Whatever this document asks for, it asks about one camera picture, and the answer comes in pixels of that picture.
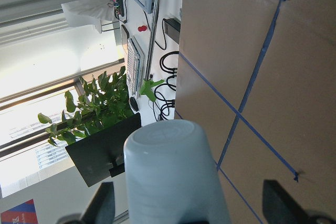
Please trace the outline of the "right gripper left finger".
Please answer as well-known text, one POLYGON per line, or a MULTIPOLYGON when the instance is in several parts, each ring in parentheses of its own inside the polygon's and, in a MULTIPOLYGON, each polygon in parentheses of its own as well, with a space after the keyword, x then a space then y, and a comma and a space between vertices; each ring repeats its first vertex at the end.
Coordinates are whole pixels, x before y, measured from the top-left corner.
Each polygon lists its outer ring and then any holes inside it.
POLYGON ((113 182, 101 183, 86 210, 80 216, 82 223, 113 223, 115 197, 113 182))

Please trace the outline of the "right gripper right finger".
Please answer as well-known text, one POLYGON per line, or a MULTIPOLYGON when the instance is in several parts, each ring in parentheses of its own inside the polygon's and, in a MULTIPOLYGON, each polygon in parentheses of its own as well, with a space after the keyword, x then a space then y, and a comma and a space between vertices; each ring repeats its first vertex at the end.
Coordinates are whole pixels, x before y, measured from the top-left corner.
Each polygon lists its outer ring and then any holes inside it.
POLYGON ((262 212, 268 223, 315 223, 276 180, 264 180, 262 212))

